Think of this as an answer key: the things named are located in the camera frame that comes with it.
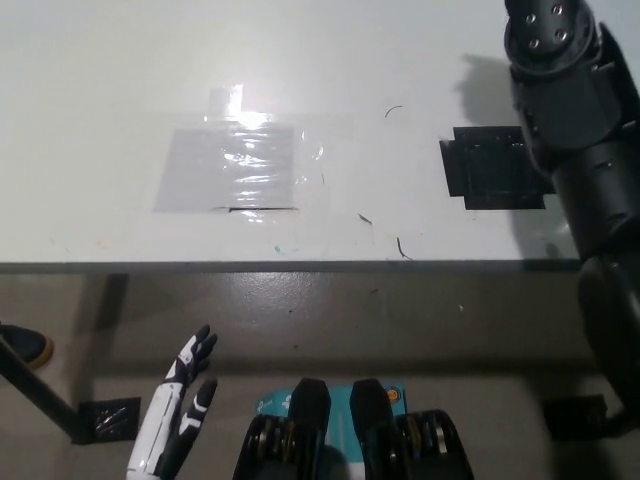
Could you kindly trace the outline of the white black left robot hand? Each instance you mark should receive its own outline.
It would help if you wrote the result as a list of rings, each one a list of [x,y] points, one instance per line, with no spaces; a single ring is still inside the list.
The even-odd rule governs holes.
[[[156,388],[127,466],[128,479],[174,479],[198,437],[218,381],[205,381],[187,409],[185,394],[209,365],[217,342],[208,325],[186,342]]]

